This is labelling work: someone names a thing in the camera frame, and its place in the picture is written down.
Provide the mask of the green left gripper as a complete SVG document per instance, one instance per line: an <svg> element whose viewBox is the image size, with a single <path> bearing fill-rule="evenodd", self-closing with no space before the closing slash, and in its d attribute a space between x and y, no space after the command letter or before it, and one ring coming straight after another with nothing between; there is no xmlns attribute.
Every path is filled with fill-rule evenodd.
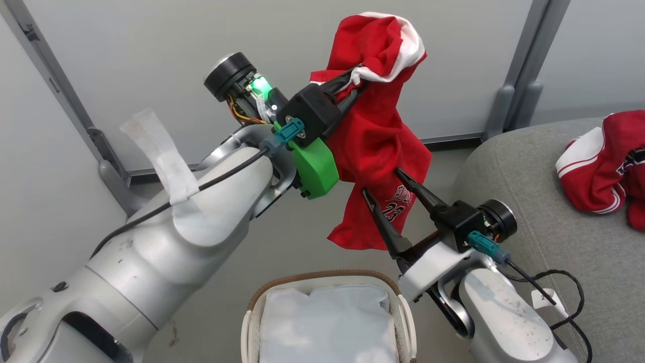
<svg viewBox="0 0 645 363"><path fill-rule="evenodd" d="M368 85L362 83L361 78L358 78L358 84L353 83L352 73L353 70L347 70L320 86L327 95L344 97L337 105L341 113L340 118L325 130L322 134L323 140L327 140L332 136L355 103L357 103L361 94L368 88ZM320 138L316 138L307 147L300 147L296 143L296 135L293 131L304 131L302 127L281 126L278 122L274 122L274 131L281 137L284 136L281 129L285 128L293 136L286 145L292 150L299 179L299 182L295 181L293 186L298 188L300 194L309 200L327 195L339 181L336 161L334 161L331 150Z"/></svg>

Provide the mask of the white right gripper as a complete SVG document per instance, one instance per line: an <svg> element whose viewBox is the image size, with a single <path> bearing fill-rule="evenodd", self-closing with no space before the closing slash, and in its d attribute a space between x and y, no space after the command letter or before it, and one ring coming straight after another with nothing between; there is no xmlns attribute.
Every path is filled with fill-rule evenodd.
<svg viewBox="0 0 645 363"><path fill-rule="evenodd" d="M396 168L395 174L403 186L421 202L429 214L433 215L434 212L444 211L448 207L442 199L428 190L426 186L410 177L402 168ZM412 243L409 239L403 237L382 213L380 204L368 189L362 189L362 195L390 257L393 260L409 260ZM438 282L440 278L456 270L458 265L475 251L470 249L459 253L445 243L437 242L401 276L401 296L409 303L414 301L431 285Z"/></svg>

